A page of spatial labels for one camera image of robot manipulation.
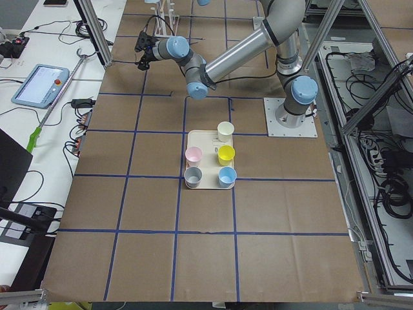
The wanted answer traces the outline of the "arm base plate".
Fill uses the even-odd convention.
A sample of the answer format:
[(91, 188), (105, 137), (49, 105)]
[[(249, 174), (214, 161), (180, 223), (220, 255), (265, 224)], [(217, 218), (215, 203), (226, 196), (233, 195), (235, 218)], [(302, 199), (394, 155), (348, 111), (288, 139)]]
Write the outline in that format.
[(265, 20), (265, 17), (253, 17), (252, 18), (254, 31), (258, 29), (265, 29), (264, 20)]
[(300, 116), (289, 114), (285, 98), (263, 98), (267, 133), (271, 138), (317, 138), (314, 114), (311, 108)]

